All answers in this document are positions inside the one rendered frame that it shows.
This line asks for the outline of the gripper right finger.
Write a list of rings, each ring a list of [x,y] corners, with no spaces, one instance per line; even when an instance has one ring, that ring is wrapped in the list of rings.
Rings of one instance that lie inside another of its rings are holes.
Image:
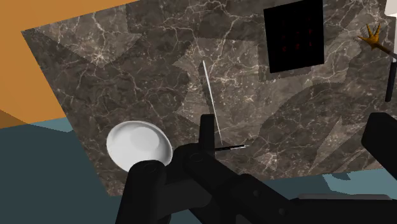
[[[397,120],[384,112],[371,113],[361,144],[397,180]]]

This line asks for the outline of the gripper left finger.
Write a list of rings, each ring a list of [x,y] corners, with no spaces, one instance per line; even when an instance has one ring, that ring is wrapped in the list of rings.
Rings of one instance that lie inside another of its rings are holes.
[[[130,168],[115,224],[169,224],[169,216],[198,209],[202,224],[293,224],[298,209],[249,174],[214,157],[214,115],[200,117],[199,140],[177,148],[168,166],[156,160]]]

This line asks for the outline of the black bar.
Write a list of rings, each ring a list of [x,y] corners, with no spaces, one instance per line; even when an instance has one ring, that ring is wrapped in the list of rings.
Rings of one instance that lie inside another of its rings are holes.
[[[397,73],[397,61],[391,63],[391,67],[389,70],[389,77],[387,81],[387,88],[386,88],[386,95],[385,95],[385,101],[390,102],[392,95],[393,95],[393,89],[394,89],[394,81]]]

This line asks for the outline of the thin black stick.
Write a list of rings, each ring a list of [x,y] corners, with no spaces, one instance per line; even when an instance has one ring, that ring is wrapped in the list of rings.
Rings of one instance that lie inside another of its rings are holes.
[[[225,146],[225,147],[220,147],[220,148],[215,148],[215,151],[225,151],[225,150],[237,150],[237,149],[243,149],[247,148],[249,145],[243,144],[243,145],[236,145],[236,146]]]

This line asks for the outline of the white bowl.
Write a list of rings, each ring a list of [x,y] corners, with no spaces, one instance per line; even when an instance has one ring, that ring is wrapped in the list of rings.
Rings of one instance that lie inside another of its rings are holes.
[[[149,122],[126,121],[114,126],[106,138],[112,161],[124,171],[138,162],[157,160],[169,165],[173,150],[164,132]]]

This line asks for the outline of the thin white stick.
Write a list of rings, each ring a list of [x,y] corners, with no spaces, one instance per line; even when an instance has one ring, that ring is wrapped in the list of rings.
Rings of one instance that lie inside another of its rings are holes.
[[[215,108],[215,104],[214,104],[214,98],[213,98],[213,94],[212,94],[211,83],[210,83],[210,80],[209,80],[209,75],[208,75],[208,72],[207,72],[205,60],[202,61],[202,64],[203,64],[203,68],[204,68],[205,80],[206,80],[207,87],[208,87],[208,90],[209,90],[211,105],[212,105],[212,109],[213,109],[213,112],[214,112],[214,118],[215,118],[215,122],[216,122],[216,127],[217,127],[218,134],[219,134],[219,139],[220,139],[221,145],[223,145],[222,135],[221,135],[220,127],[219,127],[217,112],[216,112],[216,108]]]

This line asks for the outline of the golden claw tool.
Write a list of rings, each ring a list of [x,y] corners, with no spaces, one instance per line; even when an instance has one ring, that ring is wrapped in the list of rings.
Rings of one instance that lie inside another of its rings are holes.
[[[363,41],[365,41],[368,45],[370,45],[371,49],[379,49],[381,51],[383,51],[384,53],[388,54],[390,57],[394,58],[397,60],[397,54],[394,53],[392,50],[384,47],[383,45],[381,45],[379,43],[379,33],[380,33],[380,24],[378,25],[375,33],[373,33],[369,27],[369,25],[366,25],[367,31],[368,31],[368,37],[362,37],[362,36],[358,36],[358,38],[362,39]]]

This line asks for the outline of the white block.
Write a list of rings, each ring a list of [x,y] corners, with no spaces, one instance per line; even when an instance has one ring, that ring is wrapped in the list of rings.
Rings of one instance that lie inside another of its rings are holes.
[[[384,13],[389,17],[397,17],[397,0],[387,0]]]

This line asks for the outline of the black flat panel red dots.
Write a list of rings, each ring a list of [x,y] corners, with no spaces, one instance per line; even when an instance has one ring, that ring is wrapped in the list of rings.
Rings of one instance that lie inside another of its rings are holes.
[[[323,0],[264,9],[271,73],[324,63]]]

